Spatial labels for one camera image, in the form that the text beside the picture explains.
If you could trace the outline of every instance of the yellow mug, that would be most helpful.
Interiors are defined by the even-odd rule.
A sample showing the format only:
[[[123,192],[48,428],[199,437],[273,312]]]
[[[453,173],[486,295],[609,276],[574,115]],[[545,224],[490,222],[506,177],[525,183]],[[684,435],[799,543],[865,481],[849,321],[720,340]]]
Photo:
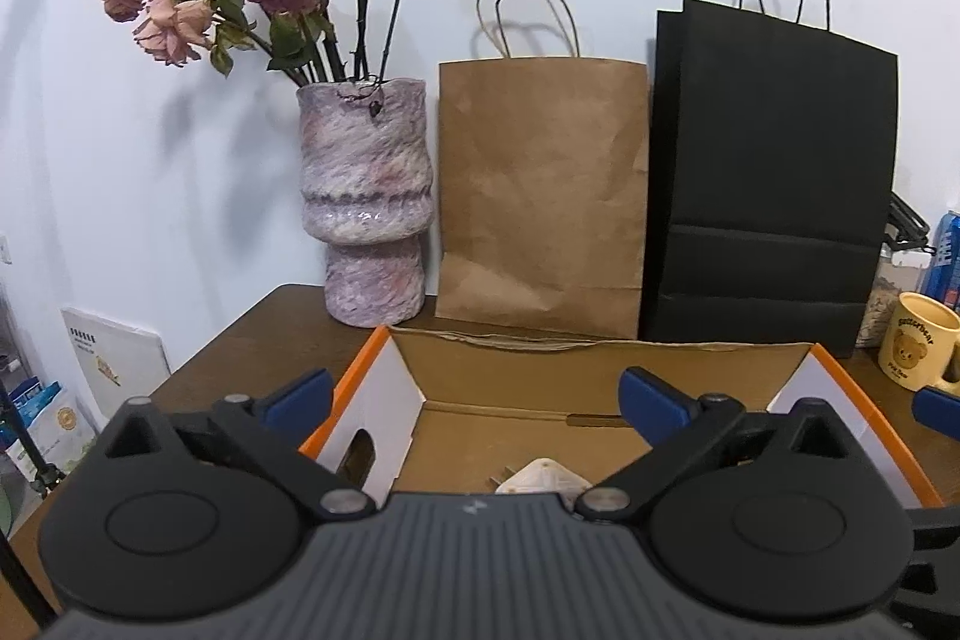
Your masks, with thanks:
[[[944,379],[960,339],[960,316],[921,293],[901,293],[880,345],[880,369],[904,389],[924,386],[960,396],[960,384]]]

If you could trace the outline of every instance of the brown bag handle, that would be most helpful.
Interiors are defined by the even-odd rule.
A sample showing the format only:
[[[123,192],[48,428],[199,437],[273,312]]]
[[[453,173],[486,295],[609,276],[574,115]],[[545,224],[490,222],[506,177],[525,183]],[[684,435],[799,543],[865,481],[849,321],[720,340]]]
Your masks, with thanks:
[[[496,51],[500,53],[504,58],[512,58],[512,53],[510,52],[510,44],[507,41],[507,34],[503,30],[503,18],[500,13],[500,5],[503,3],[503,0],[496,0],[493,4],[493,8],[496,11],[496,31],[490,30],[488,25],[484,22],[483,13],[480,11],[480,4],[483,0],[476,1],[476,13],[477,20],[480,23],[480,29],[486,34],[487,38],[490,40],[493,47],[496,47]],[[573,13],[570,11],[570,6],[566,0],[560,0],[560,3],[563,4],[563,9],[565,9],[566,16],[570,22],[570,30],[573,32],[573,40],[570,40],[570,35],[566,31],[566,26],[563,25],[563,20],[560,18],[560,13],[557,11],[557,7],[553,5],[553,1],[546,1],[547,6],[550,7],[550,11],[553,13],[554,20],[557,21],[557,25],[560,28],[560,33],[563,33],[563,39],[566,42],[566,46],[570,50],[570,55],[573,57],[581,57],[580,52],[580,33],[577,30],[576,20],[573,19]]]

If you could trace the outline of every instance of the metal screw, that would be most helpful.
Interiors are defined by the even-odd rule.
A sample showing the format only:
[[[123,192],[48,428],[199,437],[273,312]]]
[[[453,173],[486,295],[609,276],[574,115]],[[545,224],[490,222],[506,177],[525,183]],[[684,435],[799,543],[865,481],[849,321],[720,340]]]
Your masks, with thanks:
[[[356,488],[334,488],[320,499],[320,507],[334,515],[352,515],[366,506],[367,495]]]
[[[591,488],[581,497],[584,507],[593,512],[616,512],[630,506],[630,494],[622,488]]]

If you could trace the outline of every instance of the gray ribbed panel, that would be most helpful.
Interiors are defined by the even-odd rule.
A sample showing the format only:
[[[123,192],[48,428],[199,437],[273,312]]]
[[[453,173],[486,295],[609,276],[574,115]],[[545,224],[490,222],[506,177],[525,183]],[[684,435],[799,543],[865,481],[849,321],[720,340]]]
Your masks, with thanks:
[[[800,629],[705,608],[625,528],[578,521],[553,496],[398,494],[374,518],[321,528],[280,582],[232,611],[159,627],[72,613],[44,640],[802,637],[913,635],[880,615]]]

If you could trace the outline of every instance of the blue gripper pad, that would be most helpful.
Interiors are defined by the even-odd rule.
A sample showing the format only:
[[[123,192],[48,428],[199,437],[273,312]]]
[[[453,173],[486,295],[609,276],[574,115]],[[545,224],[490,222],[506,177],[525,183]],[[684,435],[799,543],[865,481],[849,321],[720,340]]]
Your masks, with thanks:
[[[651,447],[683,429],[700,412],[696,400],[642,366],[624,371],[617,397],[620,415]]]
[[[294,448],[327,420],[333,409],[333,376],[325,369],[308,372],[253,405],[253,415]]]
[[[925,386],[913,395],[913,417],[947,437],[960,439],[960,399],[947,391]]]

